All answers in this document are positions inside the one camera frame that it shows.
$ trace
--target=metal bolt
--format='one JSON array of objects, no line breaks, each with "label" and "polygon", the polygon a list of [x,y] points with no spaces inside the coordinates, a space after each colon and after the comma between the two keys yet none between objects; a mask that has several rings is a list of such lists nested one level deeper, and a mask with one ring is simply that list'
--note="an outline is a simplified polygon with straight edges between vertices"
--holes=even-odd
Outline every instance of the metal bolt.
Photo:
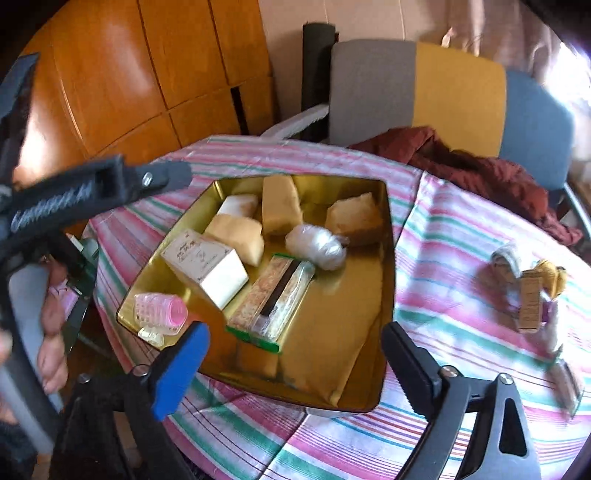
[{"label": "metal bolt", "polygon": [[78,375],[78,383],[88,383],[91,379],[91,376],[89,374],[80,374]]},{"label": "metal bolt", "polygon": [[460,372],[456,367],[452,367],[451,365],[443,365],[439,370],[444,377],[453,378],[457,377]]},{"label": "metal bolt", "polygon": [[136,377],[145,377],[148,375],[148,373],[150,373],[150,366],[144,364],[137,365],[134,367],[132,372]]},{"label": "metal bolt", "polygon": [[505,385],[511,385],[513,383],[513,377],[509,374],[499,374],[499,378]]},{"label": "metal bolt", "polygon": [[146,173],[144,174],[144,178],[142,178],[142,185],[143,185],[144,187],[149,187],[149,186],[150,186],[150,184],[152,183],[152,179],[153,179],[153,178],[154,178],[154,177],[152,176],[152,174],[151,174],[150,172],[146,172]]}]

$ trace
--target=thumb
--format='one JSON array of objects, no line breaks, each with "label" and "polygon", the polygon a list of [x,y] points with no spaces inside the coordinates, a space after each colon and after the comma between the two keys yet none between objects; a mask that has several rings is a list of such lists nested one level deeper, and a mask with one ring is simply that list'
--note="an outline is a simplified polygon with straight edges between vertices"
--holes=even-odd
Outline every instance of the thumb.
[{"label": "thumb", "polygon": [[2,365],[12,351],[12,336],[0,330],[0,365]]}]

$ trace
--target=blue gripper pad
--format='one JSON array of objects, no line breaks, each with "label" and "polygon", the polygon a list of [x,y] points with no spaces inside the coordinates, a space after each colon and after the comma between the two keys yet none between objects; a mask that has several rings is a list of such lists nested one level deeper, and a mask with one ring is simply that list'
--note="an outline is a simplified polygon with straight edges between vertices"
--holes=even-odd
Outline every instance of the blue gripper pad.
[{"label": "blue gripper pad", "polygon": [[209,348],[209,328],[193,322],[176,345],[164,349],[152,365],[154,404],[158,421],[174,413]]}]

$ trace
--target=dark red cloth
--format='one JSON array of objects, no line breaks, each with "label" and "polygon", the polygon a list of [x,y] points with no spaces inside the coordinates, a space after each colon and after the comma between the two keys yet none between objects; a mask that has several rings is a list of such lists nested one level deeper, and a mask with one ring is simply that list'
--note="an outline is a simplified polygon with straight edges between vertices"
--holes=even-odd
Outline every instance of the dark red cloth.
[{"label": "dark red cloth", "polygon": [[500,158],[450,151],[431,127],[393,128],[351,149],[406,163],[476,193],[537,225],[563,245],[583,236],[563,225],[548,207],[548,191],[521,165]]}]

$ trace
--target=chair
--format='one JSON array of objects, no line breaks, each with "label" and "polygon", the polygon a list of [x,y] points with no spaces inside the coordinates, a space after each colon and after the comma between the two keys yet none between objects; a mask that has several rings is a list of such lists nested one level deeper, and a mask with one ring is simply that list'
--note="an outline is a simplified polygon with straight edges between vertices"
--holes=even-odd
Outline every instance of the chair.
[{"label": "chair", "polygon": [[525,73],[434,44],[351,40],[332,50],[330,101],[281,122],[263,137],[289,138],[328,116],[331,145],[346,147],[390,128],[431,125],[452,149],[525,167],[566,199],[584,237],[591,219],[567,183],[570,112]]}]

